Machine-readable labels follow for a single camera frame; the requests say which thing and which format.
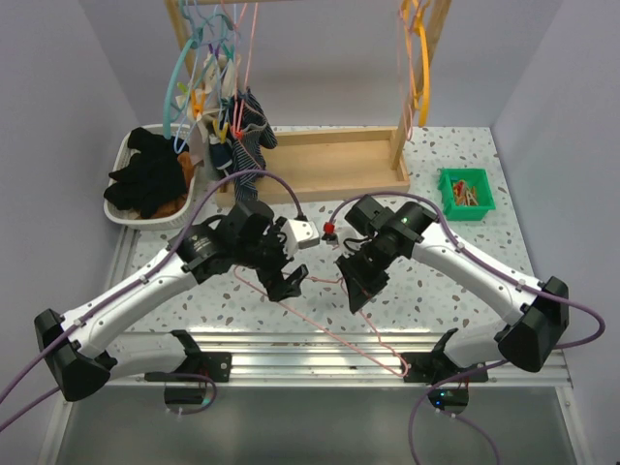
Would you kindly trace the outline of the yellow plastic hanger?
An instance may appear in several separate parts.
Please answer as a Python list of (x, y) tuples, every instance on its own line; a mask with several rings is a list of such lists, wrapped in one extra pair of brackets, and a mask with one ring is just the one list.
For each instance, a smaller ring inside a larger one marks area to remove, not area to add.
[[(430, 81), (430, 52), (424, 25), (424, 14), (429, 1), (403, 1), (399, 9), (399, 18), (403, 27), (405, 50), (408, 59), (408, 83), (411, 103), (408, 105), (410, 122), (408, 128), (413, 127), (414, 112), (418, 115), (418, 127), (426, 124), (431, 96)], [(414, 39), (418, 40), (421, 70), (416, 71), (413, 63)]]

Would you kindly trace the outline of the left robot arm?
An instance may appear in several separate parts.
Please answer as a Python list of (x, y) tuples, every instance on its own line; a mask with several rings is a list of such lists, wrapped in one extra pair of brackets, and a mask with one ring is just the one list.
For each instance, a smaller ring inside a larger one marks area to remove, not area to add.
[(131, 342), (123, 332), (163, 303), (233, 266), (254, 270), (269, 300), (301, 294), (308, 269), (283, 268), (301, 249), (320, 242), (305, 216), (275, 217), (262, 201), (242, 201), (179, 233), (142, 269), (80, 307), (52, 309), (34, 320), (38, 346), (63, 397), (82, 400), (115, 378), (168, 372), (195, 378), (202, 367), (198, 345), (185, 330), (151, 342)]

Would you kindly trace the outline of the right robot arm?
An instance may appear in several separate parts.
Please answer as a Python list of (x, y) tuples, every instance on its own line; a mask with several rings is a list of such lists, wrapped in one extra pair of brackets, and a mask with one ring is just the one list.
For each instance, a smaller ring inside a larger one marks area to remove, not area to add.
[(453, 380), (481, 363), (502, 359), (537, 373), (568, 327), (569, 292), (563, 281), (551, 277), (542, 282), (485, 254), (467, 259), (470, 244), (450, 240), (451, 231), (438, 215), (416, 202), (393, 211), (364, 196), (345, 220), (364, 238), (356, 251), (336, 262), (352, 313), (386, 287), (392, 263), (407, 258), (448, 276), (498, 315), (494, 324), (447, 331), (431, 352), (414, 360), (415, 372), (429, 384)]

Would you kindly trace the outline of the black underwear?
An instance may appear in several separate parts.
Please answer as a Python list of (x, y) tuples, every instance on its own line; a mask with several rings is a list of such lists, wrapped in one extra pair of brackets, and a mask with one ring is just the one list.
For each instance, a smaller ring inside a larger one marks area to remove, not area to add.
[(135, 150), (128, 166), (131, 171), (182, 171), (172, 139), (138, 127), (130, 133), (127, 147)]
[(163, 218), (178, 211), (187, 200), (182, 171), (142, 173), (128, 166), (108, 175), (113, 182), (104, 198), (117, 209), (133, 209), (141, 219)]

